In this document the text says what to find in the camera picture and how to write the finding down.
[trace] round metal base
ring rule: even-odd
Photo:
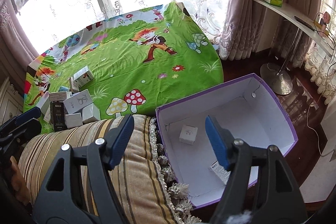
[[[273,63],[263,64],[260,68],[261,78],[279,95],[288,95],[293,89],[293,83],[286,71],[278,73],[280,67]]]

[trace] yellow mushroom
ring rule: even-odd
[[[127,108],[128,104],[123,99],[115,97],[112,99],[110,106],[107,108],[106,114],[110,116],[115,114],[115,117],[117,118],[120,117],[120,113],[126,111]]]

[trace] purple-edged box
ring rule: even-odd
[[[235,138],[263,148],[274,144],[283,155],[298,140],[280,101],[254,73],[158,107],[156,117],[166,156],[178,182],[189,184],[189,199],[197,208],[219,201],[225,189],[210,169],[216,156],[205,132],[208,115],[215,116]],[[184,124],[198,128],[193,145],[179,141]],[[257,177],[258,167],[252,167],[249,186]]]

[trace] white table top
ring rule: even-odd
[[[265,2],[263,0],[253,0],[253,1],[258,2],[261,5],[264,5],[265,7],[273,10],[274,12],[278,13],[282,17],[284,17],[287,20],[289,20],[290,22],[292,22],[294,25],[296,25],[298,28],[300,28],[303,32],[305,32],[311,39],[313,39],[325,51],[325,53],[329,57],[332,57],[332,55],[333,55],[332,48],[326,43],[326,41],[324,41],[320,37],[320,35],[318,34],[318,32],[310,30],[305,25],[303,25],[300,22],[296,21],[295,18],[294,18],[294,16],[297,16],[298,18],[302,19],[306,23],[310,24],[313,27],[313,29],[315,29],[314,22],[310,18],[308,18],[306,15],[304,15],[300,11],[296,10],[295,8],[293,8],[292,6],[290,6],[287,3],[283,3],[282,7],[277,7],[277,6],[271,5],[271,4],[269,4],[269,3],[267,3],[267,2]]]

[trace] striped fabric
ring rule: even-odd
[[[159,180],[159,170],[153,161],[150,144],[150,117],[134,115],[134,131],[125,154],[110,177],[125,210],[133,224],[177,223],[168,206],[164,186]],[[97,138],[104,137],[109,129],[118,126],[122,117],[89,123],[78,128],[38,135],[26,146],[19,167],[31,192],[34,204],[43,178],[55,155],[64,143],[72,147],[86,146]],[[97,215],[88,179],[87,167],[82,166],[82,181],[85,200],[90,213]]]

